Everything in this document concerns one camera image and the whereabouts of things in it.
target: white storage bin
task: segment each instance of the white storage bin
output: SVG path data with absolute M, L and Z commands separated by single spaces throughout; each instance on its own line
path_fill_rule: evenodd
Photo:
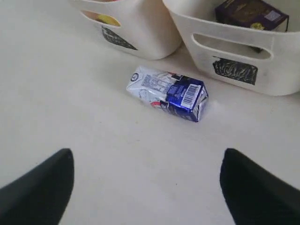
M 287 33 L 215 22 L 225 0 L 164 0 L 197 67 L 218 80 L 279 96 L 300 90 L 300 0 L 266 0 L 290 16 Z M 264 49 L 256 53 L 249 46 Z
M 95 21 L 99 36 L 118 50 L 157 60 L 173 53 L 181 44 L 181 37 L 162 0 L 117 0 L 100 2 L 69 0 L 72 6 L 115 18 L 120 26 Z

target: white floor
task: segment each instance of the white floor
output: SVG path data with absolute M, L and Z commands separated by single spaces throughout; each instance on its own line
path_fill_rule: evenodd
M 65 0 L 0 0 L 0 186 L 70 147 L 63 225 L 233 225 L 218 176 L 235 147 L 300 188 L 300 95 L 268 97 L 199 75 L 182 48 L 147 62 L 97 42 Z M 147 108 L 138 65 L 203 80 L 200 123 Z

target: crushed juice box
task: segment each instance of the crushed juice box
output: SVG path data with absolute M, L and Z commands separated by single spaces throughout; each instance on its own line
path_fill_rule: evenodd
M 204 83 L 180 74 L 138 67 L 127 91 L 145 104 L 199 122 L 208 100 Z
M 287 32 L 289 15 L 262 0 L 227 0 L 215 9 L 219 23 L 252 28 Z M 257 52 L 262 49 L 251 47 Z

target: basket handle hole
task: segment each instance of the basket handle hole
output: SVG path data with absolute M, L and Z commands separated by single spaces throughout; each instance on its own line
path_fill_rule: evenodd
M 257 60 L 266 60 L 272 57 L 272 54 L 265 49 L 256 46 L 235 43 L 227 40 L 221 40 L 215 37 L 208 37 L 200 34 L 193 34 L 194 42 L 201 47 L 211 50 L 217 50 L 223 54 L 235 54 L 241 57 L 249 57 Z
M 100 23 L 108 24 L 111 26 L 115 27 L 120 27 L 121 24 L 119 21 L 115 18 L 113 18 L 110 15 L 105 15 L 105 14 L 98 14 L 98 13 L 93 13 L 90 11 L 81 11 L 86 17 L 90 18 L 91 20 L 95 20 Z

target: purple box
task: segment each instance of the purple box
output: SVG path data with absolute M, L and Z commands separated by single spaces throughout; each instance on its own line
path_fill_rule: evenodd
M 216 9 L 219 23 L 286 32 L 289 16 L 262 0 L 227 0 Z

